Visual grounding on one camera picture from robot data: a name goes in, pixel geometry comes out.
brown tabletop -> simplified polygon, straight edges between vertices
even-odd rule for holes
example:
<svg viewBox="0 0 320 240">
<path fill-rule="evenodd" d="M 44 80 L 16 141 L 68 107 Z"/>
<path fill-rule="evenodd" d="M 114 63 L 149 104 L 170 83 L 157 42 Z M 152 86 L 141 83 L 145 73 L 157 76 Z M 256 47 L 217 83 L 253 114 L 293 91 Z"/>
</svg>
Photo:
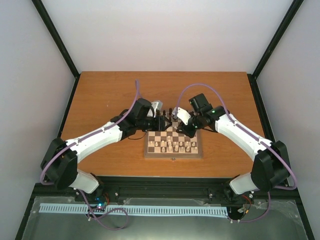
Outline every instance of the brown tabletop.
<svg viewBox="0 0 320 240">
<path fill-rule="evenodd" d="M 95 130 L 128 109 L 135 97 L 135 79 L 150 102 L 174 108 L 181 91 L 193 83 L 215 88 L 228 110 L 244 125 L 263 136 L 258 111 L 245 72 L 82 72 L 62 132 L 63 140 Z M 221 105 L 208 88 L 189 88 L 180 107 L 191 109 L 188 99 L 204 93 L 213 107 Z M 141 137 L 137 131 L 132 138 Z M 145 158 L 144 139 L 113 143 L 86 157 L 79 169 L 99 176 L 160 176 L 229 178 L 251 171 L 253 162 L 222 134 L 202 130 L 203 158 Z"/>
</svg>

